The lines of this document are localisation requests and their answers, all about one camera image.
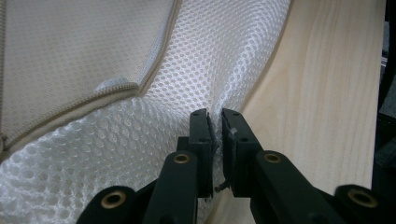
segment white fabric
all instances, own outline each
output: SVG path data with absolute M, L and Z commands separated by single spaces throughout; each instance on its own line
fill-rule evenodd
M 38 119 L 90 98 L 106 80 L 140 84 L 163 43 L 173 3 L 8 1 L 1 121 L 7 143 Z
M 209 109 L 220 138 L 220 109 L 240 108 L 273 51 L 289 3 L 184 1 L 145 96 L 70 122 L 1 164 L 0 217 L 8 223 L 73 223 L 101 189 L 142 188 L 158 177 L 177 138 L 188 135 L 193 110 Z M 222 176 L 220 154 L 219 148 L 215 185 Z M 210 203 L 200 201 L 199 208 L 202 223 Z

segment wood grain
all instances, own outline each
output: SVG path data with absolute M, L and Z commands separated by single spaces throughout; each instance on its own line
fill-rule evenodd
M 331 194 L 371 186 L 384 15 L 385 0 L 295 0 L 242 110 L 264 149 L 284 153 Z M 220 196 L 208 222 L 254 223 L 247 201 L 231 196 Z

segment screw hole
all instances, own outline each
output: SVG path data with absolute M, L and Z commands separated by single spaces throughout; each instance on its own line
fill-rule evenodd
M 186 154 L 178 154 L 174 157 L 175 163 L 183 164 L 183 163 L 187 163 L 189 161 L 190 161 L 190 157 Z
M 102 207 L 112 209 L 122 205 L 126 200 L 126 195 L 121 190 L 115 190 L 107 194 L 101 201 Z
M 363 190 L 351 189 L 347 196 L 352 202 L 363 207 L 375 208 L 378 206 L 378 201 Z
M 264 158 L 272 163 L 278 163 L 281 161 L 280 157 L 276 154 L 270 153 L 270 154 L 265 154 Z

